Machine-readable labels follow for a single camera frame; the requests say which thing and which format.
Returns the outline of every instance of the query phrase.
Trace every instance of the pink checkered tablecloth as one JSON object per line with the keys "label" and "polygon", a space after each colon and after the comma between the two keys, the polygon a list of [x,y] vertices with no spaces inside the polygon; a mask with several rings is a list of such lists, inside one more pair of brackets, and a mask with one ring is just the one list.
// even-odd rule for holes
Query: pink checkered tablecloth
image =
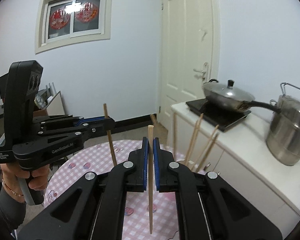
{"label": "pink checkered tablecloth", "polygon": [[[122,163],[128,159],[131,151],[141,148],[142,141],[120,140],[114,141],[113,144],[117,162]],[[182,155],[177,153],[177,159],[181,158]],[[109,143],[101,143],[78,152],[52,176],[44,196],[44,207],[52,203],[88,171],[102,174],[112,168]],[[154,191],[153,200],[153,233],[151,235],[149,233],[149,211],[147,210],[148,192],[128,192],[122,240],[179,239],[174,193]]]}

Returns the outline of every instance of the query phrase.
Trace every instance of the black cooktop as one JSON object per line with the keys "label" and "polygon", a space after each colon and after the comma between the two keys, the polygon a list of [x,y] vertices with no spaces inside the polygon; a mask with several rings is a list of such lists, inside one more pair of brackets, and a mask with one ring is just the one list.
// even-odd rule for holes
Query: black cooktop
{"label": "black cooktop", "polygon": [[208,123],[216,126],[219,125],[219,130],[222,132],[228,131],[231,127],[238,124],[241,120],[247,117],[251,113],[250,110],[244,113],[236,113],[224,110],[213,103],[210,103],[207,99],[198,99],[194,101],[188,101],[186,104],[190,107],[190,110],[197,115],[203,113],[203,119]]}

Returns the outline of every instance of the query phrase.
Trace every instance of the window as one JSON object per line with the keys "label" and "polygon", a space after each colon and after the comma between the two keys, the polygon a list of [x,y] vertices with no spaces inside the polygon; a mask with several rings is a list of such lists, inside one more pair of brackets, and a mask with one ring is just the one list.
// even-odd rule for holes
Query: window
{"label": "window", "polygon": [[35,52],[110,38],[111,0],[41,0]]}

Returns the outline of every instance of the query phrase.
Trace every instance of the white wall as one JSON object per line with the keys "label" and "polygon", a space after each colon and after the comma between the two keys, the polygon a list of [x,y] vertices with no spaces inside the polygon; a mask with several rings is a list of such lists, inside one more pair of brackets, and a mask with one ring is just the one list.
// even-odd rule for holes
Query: white wall
{"label": "white wall", "polygon": [[155,113],[161,36],[161,0],[113,0],[111,39],[34,54],[40,0],[0,3],[0,76],[12,62],[37,60],[42,85],[54,82],[67,113],[116,121]]}
{"label": "white wall", "polygon": [[[277,100],[280,83],[300,86],[300,2],[298,0],[218,0],[221,46],[218,78],[252,93],[256,100]],[[300,98],[300,91],[287,88]],[[272,112],[252,108],[266,120]]]}

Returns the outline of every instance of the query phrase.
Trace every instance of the bracelet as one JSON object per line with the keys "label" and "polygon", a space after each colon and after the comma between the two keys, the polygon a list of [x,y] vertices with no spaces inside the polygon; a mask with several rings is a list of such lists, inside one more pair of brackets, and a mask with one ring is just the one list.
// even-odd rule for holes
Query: bracelet
{"label": "bracelet", "polygon": [[7,187],[8,190],[10,190],[13,193],[13,195],[15,195],[17,197],[23,197],[24,196],[24,195],[20,195],[20,194],[14,192],[11,188],[8,187],[8,185],[4,182],[4,180],[2,180],[2,185],[3,184]]}

